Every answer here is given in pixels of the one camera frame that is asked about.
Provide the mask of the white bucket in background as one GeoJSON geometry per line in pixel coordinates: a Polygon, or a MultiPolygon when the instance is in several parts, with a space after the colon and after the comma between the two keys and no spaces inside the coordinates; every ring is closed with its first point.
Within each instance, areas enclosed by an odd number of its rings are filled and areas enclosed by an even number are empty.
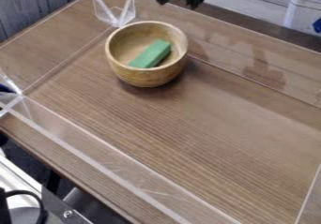
{"type": "Polygon", "coordinates": [[[290,0],[283,26],[321,37],[321,1],[290,0]]]}

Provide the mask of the clear acrylic corner bracket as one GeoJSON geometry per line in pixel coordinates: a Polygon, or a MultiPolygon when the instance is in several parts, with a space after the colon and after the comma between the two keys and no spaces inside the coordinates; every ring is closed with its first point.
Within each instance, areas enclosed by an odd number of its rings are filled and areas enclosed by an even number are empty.
{"type": "Polygon", "coordinates": [[[91,0],[96,19],[112,27],[123,27],[135,19],[135,2],[125,0],[124,6],[108,7],[103,0],[91,0]]]}

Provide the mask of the clear acrylic table fence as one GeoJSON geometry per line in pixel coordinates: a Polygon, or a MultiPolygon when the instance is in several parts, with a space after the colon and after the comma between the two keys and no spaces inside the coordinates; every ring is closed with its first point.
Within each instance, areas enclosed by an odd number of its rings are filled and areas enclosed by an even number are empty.
{"type": "Polygon", "coordinates": [[[123,83],[113,27],[76,0],[0,45],[0,130],[135,224],[321,224],[321,42],[133,2],[187,35],[179,77],[123,83]]]}

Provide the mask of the green rectangular block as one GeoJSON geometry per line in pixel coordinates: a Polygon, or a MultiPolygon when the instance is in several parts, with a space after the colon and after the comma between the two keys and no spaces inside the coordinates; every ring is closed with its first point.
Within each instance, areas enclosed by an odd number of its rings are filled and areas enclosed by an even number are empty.
{"type": "Polygon", "coordinates": [[[156,39],[152,44],[129,61],[129,67],[155,67],[170,53],[171,44],[162,39],[156,39]]]}

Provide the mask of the brown wooden bowl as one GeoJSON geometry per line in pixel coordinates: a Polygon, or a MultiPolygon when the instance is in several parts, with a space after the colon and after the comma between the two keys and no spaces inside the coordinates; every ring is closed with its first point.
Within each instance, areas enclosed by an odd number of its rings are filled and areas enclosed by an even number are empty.
{"type": "Polygon", "coordinates": [[[187,63],[188,40],[172,24],[158,21],[132,22],[117,28],[105,41],[105,55],[117,78],[136,87],[158,87],[168,83],[187,63]],[[156,39],[170,44],[170,54],[156,67],[136,68],[129,61],[156,39]]]}

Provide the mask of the metal bracket with screw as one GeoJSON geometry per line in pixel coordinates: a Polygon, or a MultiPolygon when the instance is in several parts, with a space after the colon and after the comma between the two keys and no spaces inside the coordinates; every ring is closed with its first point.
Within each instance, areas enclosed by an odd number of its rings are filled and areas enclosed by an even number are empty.
{"type": "Polygon", "coordinates": [[[48,211],[45,224],[92,224],[55,195],[44,192],[41,200],[48,211]]]}

